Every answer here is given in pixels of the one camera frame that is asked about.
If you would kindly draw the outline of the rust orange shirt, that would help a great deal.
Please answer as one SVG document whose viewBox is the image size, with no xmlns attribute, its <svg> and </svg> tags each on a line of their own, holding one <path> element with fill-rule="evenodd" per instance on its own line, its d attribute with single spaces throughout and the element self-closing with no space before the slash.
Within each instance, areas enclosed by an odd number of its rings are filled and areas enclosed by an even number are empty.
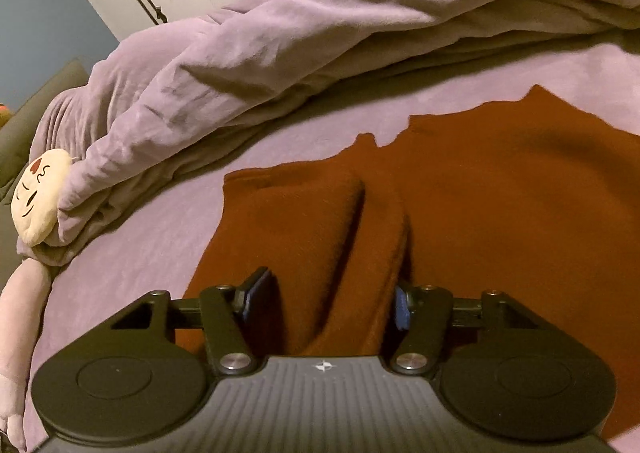
<svg viewBox="0 0 640 453">
<path fill-rule="evenodd" d="M 325 160 L 224 179 L 224 212 L 186 290 L 260 267 L 257 343 L 376 355 L 399 280 L 505 291 L 596 352 L 618 382 L 605 436 L 639 421 L 639 139 L 541 87 L 413 116 Z"/>
</svg>

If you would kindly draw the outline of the lilac bed sheet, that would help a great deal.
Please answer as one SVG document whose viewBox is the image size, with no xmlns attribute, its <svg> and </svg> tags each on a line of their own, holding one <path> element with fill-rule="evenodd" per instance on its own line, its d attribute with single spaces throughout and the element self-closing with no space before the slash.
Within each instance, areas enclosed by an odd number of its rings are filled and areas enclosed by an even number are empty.
<svg viewBox="0 0 640 453">
<path fill-rule="evenodd" d="M 93 239 L 54 280 L 35 362 L 147 291 L 182 295 L 220 223 L 229 173 L 325 160 L 362 134 L 385 146 L 413 116 L 516 102 L 533 87 L 639 139 L 638 32 L 546 42 L 471 63 L 344 82 L 324 92 L 223 166 L 171 184 Z"/>
</svg>

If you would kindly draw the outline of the cream plush toy face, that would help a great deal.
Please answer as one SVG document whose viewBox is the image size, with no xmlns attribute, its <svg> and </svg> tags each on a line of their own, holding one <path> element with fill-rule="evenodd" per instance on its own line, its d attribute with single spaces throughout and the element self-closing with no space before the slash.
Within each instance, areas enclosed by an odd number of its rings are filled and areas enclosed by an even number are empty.
<svg viewBox="0 0 640 453">
<path fill-rule="evenodd" d="M 28 247 L 41 244 L 58 217 L 58 199 L 73 159 L 62 148 L 47 150 L 32 161 L 17 181 L 11 216 L 18 237 Z"/>
</svg>

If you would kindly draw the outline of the lilac rumpled duvet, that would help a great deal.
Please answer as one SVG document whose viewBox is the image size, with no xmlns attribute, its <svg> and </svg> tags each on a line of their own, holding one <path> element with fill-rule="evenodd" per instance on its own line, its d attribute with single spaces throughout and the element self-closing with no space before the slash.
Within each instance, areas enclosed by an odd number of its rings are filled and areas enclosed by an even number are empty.
<svg viewBox="0 0 640 453">
<path fill-rule="evenodd" d="M 227 156 L 344 79 L 639 25 L 639 0 L 238 0 L 129 36 L 59 94 L 32 140 L 72 156 L 42 239 L 66 265 L 143 196 Z"/>
</svg>

